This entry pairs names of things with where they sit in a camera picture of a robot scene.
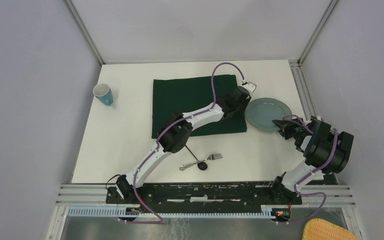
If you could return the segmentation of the teal ceramic dinner plate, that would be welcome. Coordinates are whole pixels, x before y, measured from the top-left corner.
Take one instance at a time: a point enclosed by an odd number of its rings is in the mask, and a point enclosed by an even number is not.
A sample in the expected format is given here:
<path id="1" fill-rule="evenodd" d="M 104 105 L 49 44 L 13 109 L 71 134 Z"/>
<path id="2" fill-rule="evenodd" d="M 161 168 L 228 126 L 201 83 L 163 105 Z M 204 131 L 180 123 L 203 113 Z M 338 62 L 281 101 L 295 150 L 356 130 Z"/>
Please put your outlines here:
<path id="1" fill-rule="evenodd" d="M 244 117 L 259 130 L 277 132 L 280 128 L 272 120 L 282 120 L 284 116 L 291 114 L 291 109 L 282 101 L 264 97 L 252 100 L 245 109 Z"/>

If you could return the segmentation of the dark green cloth placemat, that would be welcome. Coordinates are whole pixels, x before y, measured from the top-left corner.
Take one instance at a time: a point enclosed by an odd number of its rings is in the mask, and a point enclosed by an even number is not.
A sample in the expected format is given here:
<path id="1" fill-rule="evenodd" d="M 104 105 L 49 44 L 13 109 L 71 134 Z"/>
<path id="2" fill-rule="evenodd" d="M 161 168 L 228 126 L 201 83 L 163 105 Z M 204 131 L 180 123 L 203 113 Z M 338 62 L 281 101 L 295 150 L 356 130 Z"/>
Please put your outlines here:
<path id="1" fill-rule="evenodd" d="M 188 113 L 212 104 L 210 76 L 183 79 L 155 79 L 152 88 L 152 130 L 156 139 L 165 128 L 163 124 L 174 112 Z M 213 122 L 193 130 L 192 137 L 235 134 L 247 131 L 245 117 L 239 113 L 226 120 Z"/>

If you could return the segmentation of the silver fork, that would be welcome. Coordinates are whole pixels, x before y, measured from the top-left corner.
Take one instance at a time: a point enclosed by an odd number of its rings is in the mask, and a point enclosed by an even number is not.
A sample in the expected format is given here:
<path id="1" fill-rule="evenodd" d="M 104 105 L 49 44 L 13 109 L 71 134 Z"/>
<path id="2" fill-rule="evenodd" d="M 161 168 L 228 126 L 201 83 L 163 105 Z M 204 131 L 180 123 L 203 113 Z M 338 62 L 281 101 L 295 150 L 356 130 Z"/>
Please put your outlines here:
<path id="1" fill-rule="evenodd" d="M 218 159 L 222 159 L 223 158 L 223 155 L 221 153 L 214 153 L 214 154 L 210 154 L 207 158 L 203 159 L 203 160 L 199 160 L 197 162 L 193 162 L 193 163 L 188 163 L 188 164 L 182 164 L 179 166 L 179 170 L 180 171 L 184 171 L 194 165 L 198 165 L 200 163 L 203 163 L 205 161 L 212 161 L 212 160 L 218 160 Z"/>

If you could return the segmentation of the black spoon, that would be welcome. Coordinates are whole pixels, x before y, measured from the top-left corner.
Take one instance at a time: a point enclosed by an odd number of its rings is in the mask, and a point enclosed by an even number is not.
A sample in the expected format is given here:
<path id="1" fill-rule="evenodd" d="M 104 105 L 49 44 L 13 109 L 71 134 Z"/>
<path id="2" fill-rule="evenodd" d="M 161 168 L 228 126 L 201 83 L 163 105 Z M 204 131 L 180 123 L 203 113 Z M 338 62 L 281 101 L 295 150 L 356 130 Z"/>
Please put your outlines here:
<path id="1" fill-rule="evenodd" d="M 197 162 L 197 167 L 199 170 L 201 171 L 205 171 L 208 169 L 208 165 L 205 163 L 205 162 L 200 162 L 200 160 L 195 156 L 195 154 L 190 150 L 190 148 L 185 145 L 185 148 L 189 151 L 189 153 L 193 156 L 193 158 L 196 160 Z"/>

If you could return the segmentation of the blue ceramic mug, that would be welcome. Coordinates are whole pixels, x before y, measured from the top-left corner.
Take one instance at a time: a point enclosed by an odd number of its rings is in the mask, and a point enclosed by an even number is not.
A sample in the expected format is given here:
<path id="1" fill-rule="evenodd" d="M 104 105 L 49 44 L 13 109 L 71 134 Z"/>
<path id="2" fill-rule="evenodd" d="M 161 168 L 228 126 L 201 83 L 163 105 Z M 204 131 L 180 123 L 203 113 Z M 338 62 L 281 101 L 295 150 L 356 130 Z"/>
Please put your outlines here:
<path id="1" fill-rule="evenodd" d="M 110 86 L 105 83 L 95 85 L 92 93 L 96 99 L 106 106 L 111 106 L 114 102 L 112 90 Z"/>

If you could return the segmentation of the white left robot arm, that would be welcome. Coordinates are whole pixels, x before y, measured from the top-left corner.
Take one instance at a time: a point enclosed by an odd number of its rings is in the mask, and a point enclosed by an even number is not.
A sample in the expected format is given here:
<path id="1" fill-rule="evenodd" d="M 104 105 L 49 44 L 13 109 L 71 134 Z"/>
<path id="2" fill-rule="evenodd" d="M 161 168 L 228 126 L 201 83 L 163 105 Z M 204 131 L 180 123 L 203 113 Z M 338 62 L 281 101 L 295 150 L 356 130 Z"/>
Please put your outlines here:
<path id="1" fill-rule="evenodd" d="M 191 112 L 175 111 L 164 123 L 154 145 L 143 160 L 115 183 L 118 197 L 129 204 L 136 200 L 138 191 L 150 173 L 168 156 L 182 150 L 194 130 L 219 122 L 238 113 L 244 113 L 257 85 L 245 82 L 231 94 L 216 99 L 211 104 Z"/>

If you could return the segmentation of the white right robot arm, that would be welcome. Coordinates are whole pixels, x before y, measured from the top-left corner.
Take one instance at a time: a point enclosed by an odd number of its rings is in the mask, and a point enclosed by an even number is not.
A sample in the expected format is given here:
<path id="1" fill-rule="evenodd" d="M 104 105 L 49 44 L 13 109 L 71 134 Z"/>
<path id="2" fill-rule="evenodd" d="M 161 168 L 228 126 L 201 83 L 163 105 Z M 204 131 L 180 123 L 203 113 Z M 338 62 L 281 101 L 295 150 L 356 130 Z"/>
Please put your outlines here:
<path id="1" fill-rule="evenodd" d="M 272 121 L 279 127 L 279 134 L 285 139 L 294 139 L 295 149 L 303 154 L 304 160 L 294 169 L 277 176 L 269 187 L 269 199 L 282 204 L 289 197 L 300 194 L 303 186 L 317 177 L 340 173 L 347 165 L 354 135 L 337 129 L 312 116 L 304 122 L 301 117 L 288 115 Z"/>

